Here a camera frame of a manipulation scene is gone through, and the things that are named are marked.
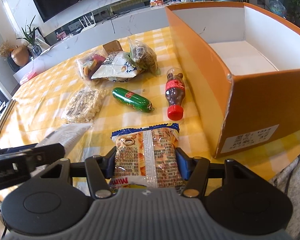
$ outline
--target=yellow cloth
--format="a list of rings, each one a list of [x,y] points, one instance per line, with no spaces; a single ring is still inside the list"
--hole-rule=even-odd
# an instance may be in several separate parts
[[[168,103],[164,96],[166,73],[171,67],[179,67],[169,28],[135,34],[132,39],[148,44],[158,56],[161,76],[142,73],[126,83],[106,81],[106,88],[123,87],[148,98],[155,110],[150,113],[137,112],[116,101],[111,95],[106,97],[100,113],[96,114],[92,128],[85,133],[75,149],[67,156],[72,162],[83,161],[88,156],[105,155],[114,143],[111,133],[126,127],[143,127],[171,122],[167,118]],[[127,38],[119,39],[123,50],[129,51]],[[95,50],[90,49],[72,57],[23,84],[15,93],[17,101],[0,134],[0,148],[17,147],[37,143],[66,120],[61,114],[74,93],[85,84],[79,80],[76,59]],[[180,125],[179,146],[189,156],[202,156],[212,162],[224,159],[212,159],[203,133],[193,97],[186,84],[186,98],[183,102],[184,118]],[[249,169],[270,179],[300,154],[300,131],[283,139],[232,155]],[[11,189],[0,191],[0,199]]]

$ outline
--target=power outlet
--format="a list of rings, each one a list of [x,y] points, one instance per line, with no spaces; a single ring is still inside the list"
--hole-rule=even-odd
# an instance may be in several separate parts
[[[257,0],[258,5],[266,5],[266,0]]]

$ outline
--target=vase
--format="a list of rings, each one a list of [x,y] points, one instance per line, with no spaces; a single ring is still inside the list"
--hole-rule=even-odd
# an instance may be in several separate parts
[[[32,46],[33,53],[38,57],[42,53],[42,49],[39,45],[35,44]]]
[[[20,67],[13,61],[11,54],[7,56],[7,62],[14,73],[16,73],[20,69]]]
[[[20,67],[24,67],[29,62],[28,48],[24,45],[16,47],[11,53],[13,61]]]

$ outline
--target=brown box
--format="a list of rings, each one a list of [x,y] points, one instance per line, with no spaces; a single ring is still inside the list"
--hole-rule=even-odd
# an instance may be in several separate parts
[[[300,29],[257,6],[166,7],[213,157],[300,130]]]

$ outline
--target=silver screw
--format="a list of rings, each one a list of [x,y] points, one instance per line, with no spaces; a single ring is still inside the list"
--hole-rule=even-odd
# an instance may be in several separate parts
[[[111,196],[111,192],[107,189],[101,189],[95,193],[97,198],[108,198]]]
[[[186,197],[197,197],[199,195],[199,191],[196,190],[196,189],[186,189],[184,192],[183,192],[183,195],[185,195]]]

